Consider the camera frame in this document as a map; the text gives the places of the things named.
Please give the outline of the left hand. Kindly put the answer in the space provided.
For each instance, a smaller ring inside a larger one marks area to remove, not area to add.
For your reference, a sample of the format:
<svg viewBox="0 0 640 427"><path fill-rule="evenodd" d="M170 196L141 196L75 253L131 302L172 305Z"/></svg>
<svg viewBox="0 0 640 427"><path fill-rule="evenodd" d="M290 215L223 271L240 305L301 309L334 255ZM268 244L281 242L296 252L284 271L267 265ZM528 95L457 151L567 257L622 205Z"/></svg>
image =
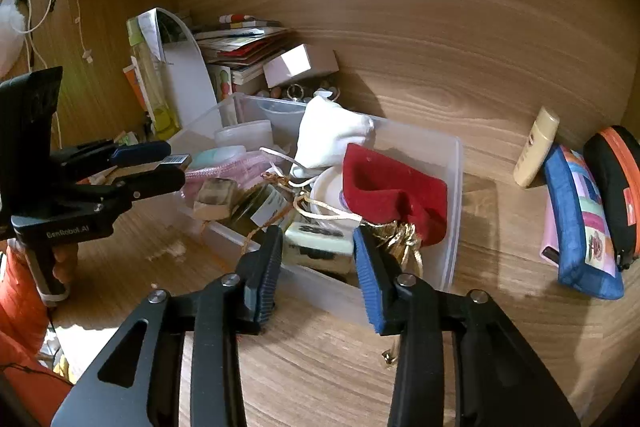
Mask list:
<svg viewBox="0 0 640 427"><path fill-rule="evenodd" d="M8 253L12 259L21 262L22 265L29 268L26 248L17 239L9 239L6 242L6 248L8 248ZM68 244L53 248L55 264L52 273L64 286L70 285L74 279L78 265L78 251L79 247L77 244Z"/></svg>

